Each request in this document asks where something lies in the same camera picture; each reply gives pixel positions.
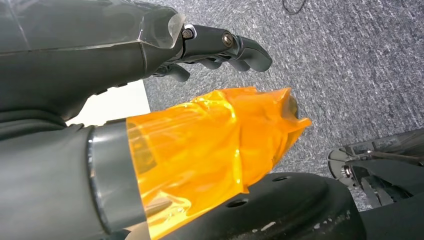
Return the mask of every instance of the orange plastic wrap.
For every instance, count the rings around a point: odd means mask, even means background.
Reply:
[[[294,116],[290,89],[222,89],[127,118],[130,151],[159,239],[239,193],[273,169],[309,119]]]

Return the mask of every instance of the black plastic base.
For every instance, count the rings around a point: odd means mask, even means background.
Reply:
[[[340,182],[272,173],[164,240],[365,240],[354,200]]]

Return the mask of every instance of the black cable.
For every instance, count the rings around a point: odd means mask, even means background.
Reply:
[[[302,1],[302,4],[300,5],[300,7],[296,10],[296,11],[290,11],[288,8],[287,8],[287,6],[286,6],[286,2],[287,2],[287,0],[282,0],[282,8],[289,14],[289,15],[295,15],[295,14],[298,14],[301,10],[302,10],[302,8],[304,7],[304,5],[305,5],[305,3],[306,3],[306,0],[303,0]]]

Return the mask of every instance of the white wall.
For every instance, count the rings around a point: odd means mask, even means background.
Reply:
[[[142,80],[122,87],[112,87],[100,95],[91,96],[78,116],[70,124],[103,125],[108,120],[150,113]]]

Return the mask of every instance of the bolt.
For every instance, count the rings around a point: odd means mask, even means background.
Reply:
[[[351,171],[350,167],[348,167],[346,165],[341,167],[340,173],[343,176],[343,178],[345,178],[345,179],[349,179],[352,176],[352,171]]]
[[[233,45],[233,36],[231,33],[224,33],[222,36],[222,42],[226,47],[231,47]]]
[[[184,29],[182,31],[182,38],[183,39],[191,39],[193,37],[193,32],[190,29]]]

